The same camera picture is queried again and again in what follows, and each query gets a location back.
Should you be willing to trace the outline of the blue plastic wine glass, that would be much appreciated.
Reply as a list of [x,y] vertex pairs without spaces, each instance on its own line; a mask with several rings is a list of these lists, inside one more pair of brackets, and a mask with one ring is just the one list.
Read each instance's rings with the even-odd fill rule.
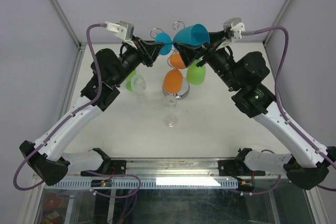
[[164,44],[160,50],[160,55],[168,55],[175,42],[187,44],[189,46],[200,46],[205,42],[210,43],[209,32],[202,24],[195,24],[185,27],[178,31],[172,39],[167,33],[159,33],[156,35],[154,42],[161,42]]

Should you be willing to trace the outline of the green wine glass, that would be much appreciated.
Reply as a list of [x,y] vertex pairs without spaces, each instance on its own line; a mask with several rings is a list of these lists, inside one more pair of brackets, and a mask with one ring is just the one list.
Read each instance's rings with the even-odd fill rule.
[[201,60],[194,61],[187,69],[186,80],[193,85],[200,85],[205,80],[206,67],[205,65],[198,67],[197,64]]
[[132,90],[132,86],[131,86],[131,79],[132,79],[132,77],[133,77],[134,75],[136,75],[136,74],[137,74],[137,71],[134,70],[134,71],[132,71],[132,72],[130,73],[130,75],[126,78],[126,84],[125,84],[125,87],[126,87],[126,89],[127,89],[128,91],[130,91],[130,92],[133,91],[133,90]]

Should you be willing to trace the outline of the orange plastic wine glass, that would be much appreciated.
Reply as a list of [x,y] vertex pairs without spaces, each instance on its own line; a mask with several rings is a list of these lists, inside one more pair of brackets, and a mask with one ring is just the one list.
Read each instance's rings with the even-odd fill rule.
[[181,70],[185,69],[185,65],[181,59],[180,54],[172,54],[169,58],[169,63],[173,67],[164,78],[163,89],[170,94],[176,94],[180,92],[183,84],[183,75]]

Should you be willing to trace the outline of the clear flute glass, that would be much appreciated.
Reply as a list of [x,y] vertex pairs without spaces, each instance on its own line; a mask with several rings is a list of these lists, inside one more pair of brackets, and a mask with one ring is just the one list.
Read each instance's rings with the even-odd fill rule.
[[167,127],[174,127],[177,124],[177,117],[175,114],[177,99],[173,95],[165,96],[164,100],[164,108],[166,110],[167,115],[164,117],[164,123]]

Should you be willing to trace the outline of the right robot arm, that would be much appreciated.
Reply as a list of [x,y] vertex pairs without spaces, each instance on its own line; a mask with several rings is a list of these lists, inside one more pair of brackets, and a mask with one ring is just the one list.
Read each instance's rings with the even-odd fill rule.
[[226,28],[218,32],[199,31],[192,27],[180,30],[173,46],[186,66],[209,65],[233,93],[239,111],[271,132],[288,150],[272,154],[252,148],[240,149],[224,169],[233,177],[251,171],[285,175],[301,189],[320,187],[335,165],[335,147],[325,146],[310,136],[283,109],[278,90],[270,91],[262,81],[270,71],[259,51],[235,60],[230,44],[245,35],[243,30]]

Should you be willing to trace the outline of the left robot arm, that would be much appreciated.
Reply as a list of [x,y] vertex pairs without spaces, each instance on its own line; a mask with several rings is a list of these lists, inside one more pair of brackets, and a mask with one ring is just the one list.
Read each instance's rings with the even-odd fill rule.
[[162,42],[136,39],[135,45],[122,44],[125,52],[101,49],[93,54],[93,76],[69,111],[35,142],[24,141],[19,149],[28,165],[52,186],[68,173],[94,171],[99,176],[110,170],[110,157],[100,148],[82,153],[65,153],[67,146],[94,118],[105,111],[119,95],[118,87],[139,64],[151,67],[160,54]]

